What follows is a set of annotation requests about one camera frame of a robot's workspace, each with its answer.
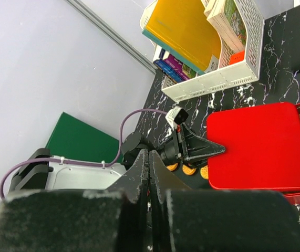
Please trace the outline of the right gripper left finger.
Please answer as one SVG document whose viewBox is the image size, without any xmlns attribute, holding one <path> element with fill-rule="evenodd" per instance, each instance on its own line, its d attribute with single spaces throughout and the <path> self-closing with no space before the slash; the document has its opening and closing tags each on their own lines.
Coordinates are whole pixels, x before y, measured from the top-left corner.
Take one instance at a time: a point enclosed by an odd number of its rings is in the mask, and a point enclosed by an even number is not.
<svg viewBox="0 0 300 252">
<path fill-rule="evenodd" d="M 0 251 L 146 251 L 149 152 L 106 190 L 20 190 L 0 202 Z"/>
</svg>

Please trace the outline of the yellow teal book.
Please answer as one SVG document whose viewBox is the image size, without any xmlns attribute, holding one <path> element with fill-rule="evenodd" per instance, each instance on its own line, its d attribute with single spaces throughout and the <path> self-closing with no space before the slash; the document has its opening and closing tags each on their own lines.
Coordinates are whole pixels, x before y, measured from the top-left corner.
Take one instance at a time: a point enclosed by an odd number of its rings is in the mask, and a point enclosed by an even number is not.
<svg viewBox="0 0 300 252">
<path fill-rule="evenodd" d="M 218 32 L 207 21 L 199 0 L 158 0 L 143 11 L 142 34 L 200 75 L 217 70 Z"/>
</svg>

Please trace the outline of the white file organizer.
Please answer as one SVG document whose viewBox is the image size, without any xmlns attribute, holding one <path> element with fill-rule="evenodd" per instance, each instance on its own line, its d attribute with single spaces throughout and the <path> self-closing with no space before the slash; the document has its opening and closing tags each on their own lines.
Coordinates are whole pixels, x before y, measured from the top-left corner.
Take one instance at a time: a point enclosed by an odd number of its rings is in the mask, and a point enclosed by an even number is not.
<svg viewBox="0 0 300 252">
<path fill-rule="evenodd" d="M 167 78 L 162 91 L 174 101 L 258 81 L 264 18 L 253 1 L 216 1 L 209 14 L 206 1 L 154 1 L 141 16 L 142 34 L 164 55 L 174 57 L 192 76 Z"/>
</svg>

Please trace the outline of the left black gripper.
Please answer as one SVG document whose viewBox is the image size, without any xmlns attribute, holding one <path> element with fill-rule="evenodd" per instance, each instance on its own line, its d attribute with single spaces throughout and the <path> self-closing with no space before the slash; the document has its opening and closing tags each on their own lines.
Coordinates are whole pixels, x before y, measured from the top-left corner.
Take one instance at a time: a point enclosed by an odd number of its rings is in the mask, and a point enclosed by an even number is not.
<svg viewBox="0 0 300 252">
<path fill-rule="evenodd" d="M 205 163 L 208 158 L 223 154 L 225 146 L 196 135 L 185 123 L 180 124 L 180 142 L 173 134 L 163 144 L 155 147 L 143 134 L 131 133 L 123 141 L 120 151 L 122 165 L 131 168 L 141 150 L 156 151 L 165 165 L 179 162 Z"/>
</svg>

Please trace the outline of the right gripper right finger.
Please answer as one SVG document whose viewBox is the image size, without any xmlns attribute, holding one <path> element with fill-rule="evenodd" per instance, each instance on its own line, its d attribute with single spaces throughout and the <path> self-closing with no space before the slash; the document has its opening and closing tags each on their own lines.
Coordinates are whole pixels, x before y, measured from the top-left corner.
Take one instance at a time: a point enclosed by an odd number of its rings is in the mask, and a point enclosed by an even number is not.
<svg viewBox="0 0 300 252">
<path fill-rule="evenodd" d="M 293 206 L 275 191 L 193 190 L 149 154 L 155 251 L 300 251 Z"/>
</svg>

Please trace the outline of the orange small box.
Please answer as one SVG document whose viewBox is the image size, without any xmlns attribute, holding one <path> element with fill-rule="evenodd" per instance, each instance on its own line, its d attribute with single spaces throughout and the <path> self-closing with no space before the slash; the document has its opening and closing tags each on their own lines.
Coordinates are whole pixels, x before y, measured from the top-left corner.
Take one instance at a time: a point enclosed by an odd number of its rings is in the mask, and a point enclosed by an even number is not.
<svg viewBox="0 0 300 252">
<path fill-rule="evenodd" d="M 229 65 L 233 65 L 233 64 L 238 63 L 238 62 L 240 62 L 240 61 L 243 61 L 244 59 L 245 59 L 245 50 L 233 54 L 233 55 L 230 57 Z"/>
</svg>

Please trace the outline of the far right round biscuit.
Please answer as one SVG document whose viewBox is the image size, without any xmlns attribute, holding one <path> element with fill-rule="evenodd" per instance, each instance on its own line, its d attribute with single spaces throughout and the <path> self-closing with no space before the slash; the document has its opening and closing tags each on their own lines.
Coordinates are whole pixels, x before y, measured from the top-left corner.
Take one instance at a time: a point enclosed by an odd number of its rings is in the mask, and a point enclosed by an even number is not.
<svg viewBox="0 0 300 252">
<path fill-rule="evenodd" d="M 209 170 L 208 170 L 208 166 L 204 166 L 202 168 L 200 168 L 200 175 L 203 179 L 208 180 L 209 179 Z"/>
</svg>

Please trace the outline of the round biscuit behind green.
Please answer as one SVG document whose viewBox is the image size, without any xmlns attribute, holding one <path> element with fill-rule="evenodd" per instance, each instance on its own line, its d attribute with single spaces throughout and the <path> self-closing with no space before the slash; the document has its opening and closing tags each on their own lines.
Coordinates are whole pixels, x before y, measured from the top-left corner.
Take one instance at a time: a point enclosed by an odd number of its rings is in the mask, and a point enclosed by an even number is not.
<svg viewBox="0 0 300 252">
<path fill-rule="evenodd" d="M 179 163 L 175 163 L 175 164 L 171 164 L 171 165 L 167 165 L 167 169 L 170 171 L 170 172 L 173 172 L 175 171 L 179 166 Z"/>
</svg>

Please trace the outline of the red tin lid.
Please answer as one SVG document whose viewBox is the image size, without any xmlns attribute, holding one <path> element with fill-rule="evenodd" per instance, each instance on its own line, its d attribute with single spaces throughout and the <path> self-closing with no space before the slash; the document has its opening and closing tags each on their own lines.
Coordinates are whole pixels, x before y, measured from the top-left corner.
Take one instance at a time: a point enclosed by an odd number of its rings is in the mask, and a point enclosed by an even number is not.
<svg viewBox="0 0 300 252">
<path fill-rule="evenodd" d="M 225 152 L 208 159 L 216 190 L 300 192 L 300 119 L 290 102 L 214 112 L 208 140 Z"/>
</svg>

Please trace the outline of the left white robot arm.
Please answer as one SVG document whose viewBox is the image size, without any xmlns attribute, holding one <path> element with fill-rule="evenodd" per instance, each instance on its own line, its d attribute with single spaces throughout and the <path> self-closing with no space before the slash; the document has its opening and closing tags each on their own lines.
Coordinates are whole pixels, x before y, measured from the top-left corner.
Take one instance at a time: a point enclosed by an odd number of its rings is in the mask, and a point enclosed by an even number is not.
<svg viewBox="0 0 300 252">
<path fill-rule="evenodd" d="M 13 175 L 9 191 L 105 190 L 131 168 L 141 150 L 157 151 L 166 166 L 183 163 L 192 169 L 201 169 L 206 166 L 208 158 L 224 153 L 225 147 L 197 136 L 184 123 L 178 125 L 173 136 L 159 147 L 154 147 L 141 133 L 134 132 L 121 145 L 121 163 L 111 167 L 59 164 L 51 161 L 26 164 Z"/>
</svg>

